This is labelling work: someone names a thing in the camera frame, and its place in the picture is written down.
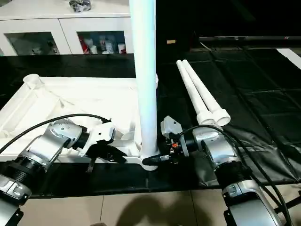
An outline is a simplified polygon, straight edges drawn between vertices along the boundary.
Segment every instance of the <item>wire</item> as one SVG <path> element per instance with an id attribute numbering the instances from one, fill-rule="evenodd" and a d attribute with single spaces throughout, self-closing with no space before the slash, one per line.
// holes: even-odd
<path id="1" fill-rule="evenodd" d="M 249 158 L 252 160 L 252 162 L 255 164 L 255 166 L 257 167 L 257 169 L 260 171 L 260 173 L 262 173 L 262 175 L 266 178 L 266 180 L 268 181 L 268 183 L 271 185 L 271 187 L 274 189 L 276 195 L 278 196 L 279 200 L 280 200 L 280 203 L 281 205 L 279 206 L 281 209 L 282 209 L 282 212 L 285 216 L 285 219 L 286 219 L 286 225 L 288 226 L 291 226 L 292 225 L 292 220 L 291 220 L 291 217 L 290 217 L 290 214 L 289 214 L 289 211 L 287 209 L 287 206 L 286 206 L 286 202 L 284 201 L 281 193 L 279 192 L 278 188 L 276 187 L 275 183 L 271 180 L 271 178 L 268 176 L 268 174 L 263 170 L 263 168 L 260 166 L 260 164 L 257 162 L 257 160 L 252 156 L 251 152 L 245 147 L 245 145 L 235 136 L 233 135 L 231 132 L 229 131 L 223 131 L 215 126 L 212 126 L 212 125 L 197 125 L 197 126 L 194 126 L 194 127 L 191 127 L 181 133 L 179 133 L 178 135 L 181 136 L 185 133 L 188 133 L 196 128 L 211 128 L 211 129 L 214 129 L 220 133 L 222 133 L 226 138 L 228 138 L 229 140 L 235 140 L 242 148 L 243 150 L 245 151 L 245 153 L 249 156 Z M 234 145 L 235 145 L 235 148 L 237 149 L 238 151 L 238 155 L 240 155 L 240 158 L 242 159 L 243 163 L 246 165 L 246 161 L 239 149 L 239 147 L 237 146 L 237 144 L 235 144 L 234 142 Z M 274 199 L 276 199 L 274 197 L 274 195 L 271 193 L 271 192 L 267 192 L 267 194 L 269 196 L 271 196 L 271 198 L 273 199 L 273 201 L 275 201 Z"/>
<path id="2" fill-rule="evenodd" d="M 76 117 L 76 116 L 86 116 L 86 117 L 92 117 L 92 118 L 97 118 L 100 119 L 103 123 L 107 123 L 110 122 L 110 120 L 107 120 L 101 116 L 98 115 L 94 115 L 94 114 L 85 114 L 85 113 L 80 113 L 80 114 L 68 114 L 68 115 L 63 115 L 63 116 L 59 116 L 53 119 L 49 119 L 47 121 L 41 122 L 33 127 L 30 127 L 29 129 L 25 130 L 24 132 L 20 133 L 19 135 L 15 136 L 13 139 L 11 139 L 10 141 L 8 141 L 7 144 L 5 144 L 1 149 L 0 149 L 0 154 L 7 148 L 9 147 L 12 143 L 14 143 L 16 140 L 18 140 L 19 138 L 21 138 L 22 136 L 24 136 L 25 134 L 29 133 L 30 131 L 36 129 L 37 127 L 43 126 L 45 124 L 48 124 L 50 122 L 56 121 L 56 120 L 60 120 L 60 119 L 65 119 L 65 118 L 71 118 L 71 117 Z"/>
<path id="3" fill-rule="evenodd" d="M 199 42 L 203 47 L 205 47 L 206 49 L 208 49 L 209 51 L 212 51 L 212 49 L 210 49 L 208 46 L 206 46 L 204 43 L 202 43 L 201 41 Z"/>

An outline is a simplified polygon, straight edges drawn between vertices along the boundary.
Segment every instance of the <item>white tube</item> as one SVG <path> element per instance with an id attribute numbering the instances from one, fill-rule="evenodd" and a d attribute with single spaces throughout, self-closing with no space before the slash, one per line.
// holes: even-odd
<path id="1" fill-rule="evenodd" d="M 191 77 L 191 80 L 195 87 L 197 88 L 199 94 L 201 95 L 203 101 L 205 102 L 206 106 L 208 107 L 209 111 L 212 112 L 213 117 L 216 121 L 216 123 L 219 126 L 224 126 L 228 124 L 231 120 L 230 115 L 227 113 L 227 111 L 220 107 L 220 105 L 217 103 L 215 98 L 211 95 L 207 87 L 203 84 L 202 80 L 198 77 L 198 75 L 195 73 L 191 65 L 188 63 L 187 60 L 183 60 L 183 65 L 188 72 L 189 76 Z"/>
<path id="2" fill-rule="evenodd" d="M 154 0 L 130 0 L 130 13 L 144 159 L 158 154 Z"/>
<path id="3" fill-rule="evenodd" d="M 177 61 L 177 66 L 179 68 L 180 74 L 182 76 L 185 87 L 188 91 L 189 97 L 192 101 L 194 110 L 197 113 L 197 121 L 199 124 L 212 124 L 215 123 L 212 113 L 208 111 L 206 105 L 204 104 L 202 98 L 198 94 L 197 89 L 193 85 L 191 78 L 189 77 L 187 71 L 181 60 Z"/>

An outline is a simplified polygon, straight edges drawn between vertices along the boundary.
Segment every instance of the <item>black tablecloth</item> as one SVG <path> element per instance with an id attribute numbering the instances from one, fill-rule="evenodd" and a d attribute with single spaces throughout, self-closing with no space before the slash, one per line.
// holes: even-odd
<path id="1" fill-rule="evenodd" d="M 301 178 L 301 70 L 276 50 L 216 51 L 157 56 L 158 134 L 170 115 L 187 129 L 196 114 L 177 66 L 187 59 L 219 104 L 231 115 L 226 129 L 237 135 L 277 184 Z M 0 57 L 0 105 L 23 84 L 23 77 L 134 78 L 134 56 L 68 55 Z M 246 156 L 255 175 L 265 179 Z M 218 187 L 207 159 L 195 152 L 179 165 L 147 172 L 135 164 L 55 163 L 40 181 L 36 197 L 84 196 Z"/>

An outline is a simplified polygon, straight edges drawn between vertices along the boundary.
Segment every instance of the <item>black cylinder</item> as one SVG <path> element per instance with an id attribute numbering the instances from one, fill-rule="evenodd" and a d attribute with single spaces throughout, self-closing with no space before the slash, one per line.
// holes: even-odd
<path id="1" fill-rule="evenodd" d="M 233 183 L 251 179 L 250 172 L 240 161 L 230 161 L 219 165 L 215 170 L 215 175 L 222 189 Z"/>
<path id="2" fill-rule="evenodd" d="M 44 174 L 45 169 L 41 164 L 22 156 L 7 161 L 2 171 L 2 175 L 22 183 L 31 190 Z"/>

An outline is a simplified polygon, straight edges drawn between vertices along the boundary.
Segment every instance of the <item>cabinet shelf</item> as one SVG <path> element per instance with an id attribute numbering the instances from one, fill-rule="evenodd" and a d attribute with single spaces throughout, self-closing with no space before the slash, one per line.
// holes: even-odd
<path id="1" fill-rule="evenodd" d="M 128 0 L 91 0 L 89 11 L 75 13 L 68 0 L 13 0 L 0 7 L 0 20 L 130 17 Z"/>

